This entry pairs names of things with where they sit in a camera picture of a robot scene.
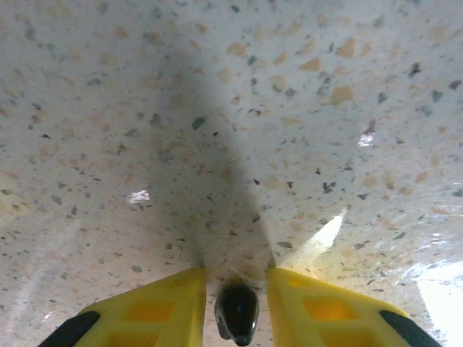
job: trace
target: terrazzo floor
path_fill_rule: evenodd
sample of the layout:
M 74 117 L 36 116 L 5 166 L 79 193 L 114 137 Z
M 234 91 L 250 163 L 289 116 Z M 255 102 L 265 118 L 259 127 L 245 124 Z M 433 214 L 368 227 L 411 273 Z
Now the terrazzo floor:
M 2 346 L 196 265 L 271 346 L 269 262 L 461 345 L 461 1 L 0 6 Z

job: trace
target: yellow plastic part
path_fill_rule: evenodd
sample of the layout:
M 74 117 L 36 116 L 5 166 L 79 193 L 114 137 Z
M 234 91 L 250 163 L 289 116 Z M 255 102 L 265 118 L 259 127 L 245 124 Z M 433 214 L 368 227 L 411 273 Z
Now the yellow plastic part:
M 379 315 L 402 310 L 299 273 L 272 268 L 267 289 L 275 347 L 408 347 Z
M 101 317 L 76 347 L 201 347 L 205 271 L 190 269 L 86 307 Z

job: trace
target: speckled floor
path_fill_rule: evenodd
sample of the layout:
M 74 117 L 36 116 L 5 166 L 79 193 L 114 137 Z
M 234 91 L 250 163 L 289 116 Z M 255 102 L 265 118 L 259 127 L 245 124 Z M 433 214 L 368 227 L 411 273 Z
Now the speckled floor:
M 462 19 L 460 0 L 3 0 L 2 345 L 203 263 L 204 346 L 232 346 L 211 314 L 232 276 L 270 346 L 273 258 L 460 346 Z

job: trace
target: black rounded object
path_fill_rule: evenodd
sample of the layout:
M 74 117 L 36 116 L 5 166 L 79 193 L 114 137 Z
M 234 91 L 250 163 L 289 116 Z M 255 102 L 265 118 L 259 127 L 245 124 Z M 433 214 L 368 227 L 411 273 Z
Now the black rounded object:
M 258 296 L 245 284 L 227 286 L 217 298 L 214 314 L 221 338 L 248 346 L 258 323 Z

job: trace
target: glossy floor surface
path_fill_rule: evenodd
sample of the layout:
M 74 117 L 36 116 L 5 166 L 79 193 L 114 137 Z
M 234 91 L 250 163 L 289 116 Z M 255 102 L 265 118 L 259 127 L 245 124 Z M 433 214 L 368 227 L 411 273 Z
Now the glossy floor surface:
M 96 300 L 273 262 L 460 346 L 463 4 L 3 0 L 0 331 L 34 346 Z M 149 200 L 127 199 L 146 190 Z

